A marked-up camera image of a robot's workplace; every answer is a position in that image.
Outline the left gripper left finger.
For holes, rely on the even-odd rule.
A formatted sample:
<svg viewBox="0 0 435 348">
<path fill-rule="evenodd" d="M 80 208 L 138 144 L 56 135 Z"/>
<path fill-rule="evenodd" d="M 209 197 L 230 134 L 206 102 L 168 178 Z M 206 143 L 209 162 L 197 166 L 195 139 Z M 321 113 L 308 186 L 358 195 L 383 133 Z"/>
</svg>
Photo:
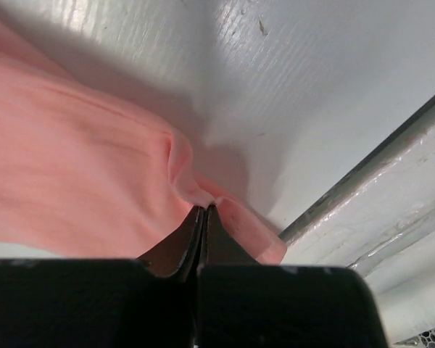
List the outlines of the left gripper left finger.
<svg viewBox="0 0 435 348">
<path fill-rule="evenodd" d="M 192 347 L 204 217 L 133 259 L 0 258 L 0 347 Z"/>
</svg>

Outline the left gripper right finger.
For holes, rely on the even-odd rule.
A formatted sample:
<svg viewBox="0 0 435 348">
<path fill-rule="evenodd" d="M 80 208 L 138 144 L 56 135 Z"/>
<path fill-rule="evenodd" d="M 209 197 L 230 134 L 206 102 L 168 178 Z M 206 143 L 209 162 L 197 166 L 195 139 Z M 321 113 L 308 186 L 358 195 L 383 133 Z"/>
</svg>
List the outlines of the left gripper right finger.
<svg viewBox="0 0 435 348">
<path fill-rule="evenodd" d="M 373 295 L 349 268 L 261 265 L 205 213 L 197 268 L 199 347 L 386 347 Z"/>
</svg>

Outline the salmon pink t shirt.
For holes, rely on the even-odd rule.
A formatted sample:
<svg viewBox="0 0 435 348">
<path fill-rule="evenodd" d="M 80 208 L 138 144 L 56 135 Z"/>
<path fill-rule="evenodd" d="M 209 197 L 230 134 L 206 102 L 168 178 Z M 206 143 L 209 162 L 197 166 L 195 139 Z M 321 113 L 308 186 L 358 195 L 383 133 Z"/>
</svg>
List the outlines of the salmon pink t shirt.
<svg viewBox="0 0 435 348">
<path fill-rule="evenodd" d="M 215 204 L 256 261 L 286 245 L 192 169 L 161 117 L 86 87 L 0 21 L 0 242 L 69 257 L 137 257 Z"/>
</svg>

